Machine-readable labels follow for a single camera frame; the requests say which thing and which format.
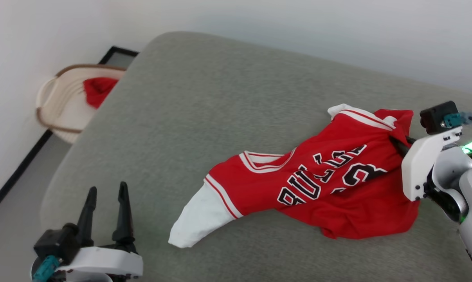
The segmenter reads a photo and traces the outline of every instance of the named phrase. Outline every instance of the red jersey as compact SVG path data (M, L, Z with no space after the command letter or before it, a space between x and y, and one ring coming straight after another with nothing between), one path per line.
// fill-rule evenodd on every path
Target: red jersey
M332 121L322 132L287 154L243 152L217 164L205 189L216 192L231 219L277 209L331 238L407 231L418 202L404 196L402 157L389 136L406 143L413 112L372 114L342 104L329 113Z

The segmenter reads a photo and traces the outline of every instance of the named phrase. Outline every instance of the black frame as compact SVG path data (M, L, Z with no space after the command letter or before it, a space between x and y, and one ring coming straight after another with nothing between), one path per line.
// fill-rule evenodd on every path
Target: black frame
M100 60L99 64L105 65L111 59L111 57L114 55L114 53L120 53L132 57L136 57L138 55L138 52L112 46L109 51L102 57ZM45 143L50 139L50 136L52 136L53 132L51 130L45 131L45 133L41 136L41 138L36 142L34 147L29 151L27 156L22 160L20 165L18 165L18 168L14 171L11 177L7 180L7 182L3 185L3 187L0 189L0 203L4 200L4 198L7 196L8 192L14 187L14 185L17 183L18 179L23 175L25 170L28 168L29 164L34 160L34 157L38 154L38 152L43 148Z

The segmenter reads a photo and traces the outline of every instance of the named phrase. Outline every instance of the gray floor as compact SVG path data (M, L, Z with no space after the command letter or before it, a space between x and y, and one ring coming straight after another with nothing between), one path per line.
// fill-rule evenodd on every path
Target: gray floor
M128 67L133 57L115 54L108 65ZM0 282L27 282L41 236L43 195L71 145L53 135L0 204Z

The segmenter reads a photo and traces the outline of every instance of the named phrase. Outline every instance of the white wall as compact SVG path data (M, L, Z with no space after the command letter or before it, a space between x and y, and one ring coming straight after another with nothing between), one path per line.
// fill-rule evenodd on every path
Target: white wall
M472 0L112 0L114 42L199 31L472 92Z
M112 46L104 0L0 0L0 188L41 137L36 93L65 66Z

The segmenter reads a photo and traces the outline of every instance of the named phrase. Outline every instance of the white laundry basket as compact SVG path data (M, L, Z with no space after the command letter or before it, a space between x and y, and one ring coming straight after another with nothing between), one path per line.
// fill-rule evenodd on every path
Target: white laundry basket
M38 93L38 121L64 141L74 143L97 111L86 102L83 82L95 77L120 79L124 72L105 65L72 65L59 71Z

